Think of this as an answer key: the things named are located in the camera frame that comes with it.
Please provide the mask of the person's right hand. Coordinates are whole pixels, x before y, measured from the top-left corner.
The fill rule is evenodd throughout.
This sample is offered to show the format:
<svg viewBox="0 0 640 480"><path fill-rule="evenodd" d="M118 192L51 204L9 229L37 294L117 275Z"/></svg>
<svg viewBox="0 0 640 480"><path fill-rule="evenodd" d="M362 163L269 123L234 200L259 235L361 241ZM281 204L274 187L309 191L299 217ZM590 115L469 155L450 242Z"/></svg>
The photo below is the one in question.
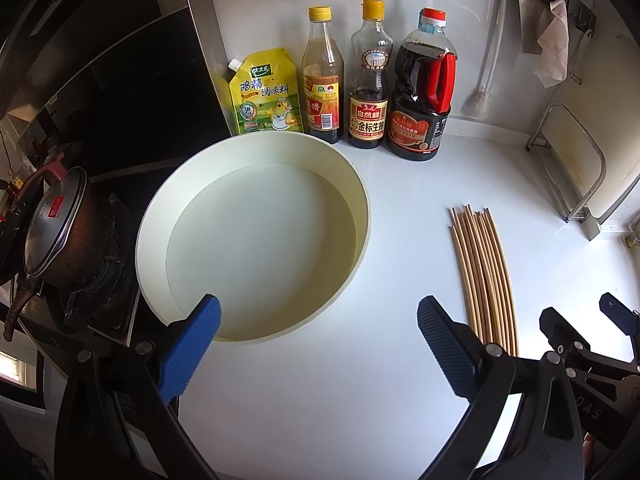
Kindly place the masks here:
<svg viewBox="0 0 640 480"><path fill-rule="evenodd" d="M593 470L593 452L596 447L597 440L592 434L585 434L584 440L582 440L582 455L584 456L585 464L585 479L591 478Z"/></svg>

